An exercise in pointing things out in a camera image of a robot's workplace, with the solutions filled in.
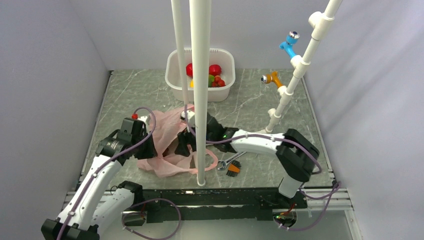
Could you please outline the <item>pink plastic bag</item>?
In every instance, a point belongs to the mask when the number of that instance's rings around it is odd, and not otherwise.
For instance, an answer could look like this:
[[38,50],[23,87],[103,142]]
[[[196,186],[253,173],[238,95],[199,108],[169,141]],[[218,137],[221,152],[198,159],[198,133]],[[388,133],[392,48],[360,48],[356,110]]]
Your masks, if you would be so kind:
[[175,154],[178,144],[178,133],[187,129],[187,124],[181,120],[183,107],[162,112],[155,110],[156,127],[152,138],[157,156],[139,159],[136,166],[144,171],[153,171],[158,177],[170,177],[179,173],[188,172],[197,174],[198,170],[191,167],[197,153],[188,148],[188,156]]

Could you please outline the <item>green fake starfruit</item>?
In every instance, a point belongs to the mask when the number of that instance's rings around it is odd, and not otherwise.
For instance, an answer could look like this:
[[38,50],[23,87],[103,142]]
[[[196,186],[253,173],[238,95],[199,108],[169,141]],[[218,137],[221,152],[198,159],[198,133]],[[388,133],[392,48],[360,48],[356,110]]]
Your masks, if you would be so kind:
[[213,83],[215,82],[215,76],[209,74],[208,75],[208,87],[212,88],[213,87]]

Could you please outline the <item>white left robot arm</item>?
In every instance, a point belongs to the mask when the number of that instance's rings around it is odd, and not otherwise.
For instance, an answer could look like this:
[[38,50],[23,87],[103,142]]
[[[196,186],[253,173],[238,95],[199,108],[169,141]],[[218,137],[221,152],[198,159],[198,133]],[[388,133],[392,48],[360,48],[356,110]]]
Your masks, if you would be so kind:
[[129,158],[157,155],[149,122],[149,116],[134,113],[99,143],[91,167],[72,199],[56,219],[46,219],[41,226],[46,240],[98,240],[124,210],[137,210],[143,205],[143,187],[128,180],[120,183],[104,203],[100,201]]

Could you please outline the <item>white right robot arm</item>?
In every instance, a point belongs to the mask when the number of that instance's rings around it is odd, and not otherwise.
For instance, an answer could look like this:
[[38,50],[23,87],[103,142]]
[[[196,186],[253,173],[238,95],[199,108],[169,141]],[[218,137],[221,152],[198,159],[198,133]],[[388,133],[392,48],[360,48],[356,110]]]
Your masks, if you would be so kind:
[[236,127],[224,127],[211,116],[206,118],[206,143],[223,153],[254,153],[275,156],[285,172],[275,194],[276,203],[287,208],[295,201],[298,190],[312,175],[322,172],[319,150],[299,131],[289,128],[285,133],[254,133]]

